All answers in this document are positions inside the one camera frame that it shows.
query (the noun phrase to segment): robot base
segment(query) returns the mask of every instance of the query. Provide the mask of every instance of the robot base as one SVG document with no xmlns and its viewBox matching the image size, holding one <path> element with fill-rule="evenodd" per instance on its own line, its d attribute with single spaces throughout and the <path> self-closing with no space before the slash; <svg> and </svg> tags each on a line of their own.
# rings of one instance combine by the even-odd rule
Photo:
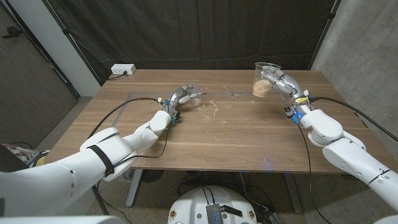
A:
<svg viewBox="0 0 398 224">
<path fill-rule="evenodd" d="M 227 205 L 229 207 L 238 209 L 242 211 L 242 217 L 237 215 L 233 215 L 231 213 L 221 212 L 222 222 L 210 223 L 218 223 L 218 224 L 257 224 L 257 219 L 254 214 L 254 209 L 251 204 L 240 194 L 236 193 L 233 190 L 227 189 L 225 187 L 220 186 L 207 186 L 206 187 L 197 187 L 193 190 L 182 195 L 177 201 L 174 202 L 170 209 L 168 224 L 187 224 L 187 223 L 202 223 L 208 224 L 208 217 L 206 212 L 207 200 L 209 204 L 213 204 L 213 197 L 211 193 L 213 193 L 214 201 L 216 204 L 220 206 Z"/>
</svg>

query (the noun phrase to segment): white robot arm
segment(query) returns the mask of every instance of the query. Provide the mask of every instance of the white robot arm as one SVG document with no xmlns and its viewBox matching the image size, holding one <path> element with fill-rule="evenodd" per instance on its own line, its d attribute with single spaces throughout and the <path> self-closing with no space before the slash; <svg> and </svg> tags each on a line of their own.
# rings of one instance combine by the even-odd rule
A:
<svg viewBox="0 0 398 224">
<path fill-rule="evenodd" d="M 115 164 L 137 155 L 140 149 L 150 148 L 167 125 L 179 119 L 175 110 L 178 100 L 193 87 L 177 89 L 163 109 L 134 134 L 122 138 L 116 128 L 107 128 L 87 139 L 78 153 L 64 159 L 31 169 L 0 172 L 0 217 L 56 215 L 101 179 L 110 181 L 121 175 L 136 158 Z"/>
<path fill-rule="evenodd" d="M 262 76 L 270 81 L 291 108 L 286 115 L 304 128 L 312 128 L 308 138 L 322 147 L 323 155 L 337 168 L 357 177 L 398 212 L 398 174 L 366 152 L 361 140 L 343 130 L 335 119 L 315 109 L 299 84 L 278 68 L 266 67 Z"/>
</svg>

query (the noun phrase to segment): black curtain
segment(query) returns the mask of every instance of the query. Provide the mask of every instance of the black curtain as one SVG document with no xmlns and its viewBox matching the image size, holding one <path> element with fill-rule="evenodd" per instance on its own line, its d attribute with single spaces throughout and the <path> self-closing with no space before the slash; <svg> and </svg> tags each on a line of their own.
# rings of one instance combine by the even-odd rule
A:
<svg viewBox="0 0 398 224">
<path fill-rule="evenodd" d="M 137 68 L 306 70 L 335 0 L 49 0 L 103 84 Z"/>
</svg>

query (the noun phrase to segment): gray wall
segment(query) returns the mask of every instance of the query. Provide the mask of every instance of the gray wall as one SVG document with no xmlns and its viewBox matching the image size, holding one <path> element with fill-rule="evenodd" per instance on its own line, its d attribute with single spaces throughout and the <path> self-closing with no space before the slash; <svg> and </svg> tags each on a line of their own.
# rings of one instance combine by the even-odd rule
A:
<svg viewBox="0 0 398 224">
<path fill-rule="evenodd" d="M 312 70 L 398 136 L 398 1 L 342 0 Z M 398 161 L 398 143 L 366 123 Z"/>
</svg>

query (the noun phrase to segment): table leg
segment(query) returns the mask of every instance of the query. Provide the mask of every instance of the table leg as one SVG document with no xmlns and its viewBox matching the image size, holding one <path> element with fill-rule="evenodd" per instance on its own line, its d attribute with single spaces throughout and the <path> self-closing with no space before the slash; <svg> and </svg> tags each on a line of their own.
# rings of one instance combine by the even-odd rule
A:
<svg viewBox="0 0 398 224">
<path fill-rule="evenodd" d="M 290 199 L 293 205 L 293 211 L 297 214 L 303 212 L 299 192 L 297 191 L 296 181 L 294 180 L 293 174 L 284 174 L 287 190 L 289 191 Z"/>
<path fill-rule="evenodd" d="M 138 186 L 141 180 L 142 171 L 143 171 L 142 169 L 136 169 L 134 171 L 134 175 L 131 180 L 129 195 L 127 196 L 127 201 L 126 201 L 127 207 L 132 207 L 134 205 L 134 202 L 136 201 L 136 195 L 138 193 Z"/>
</svg>

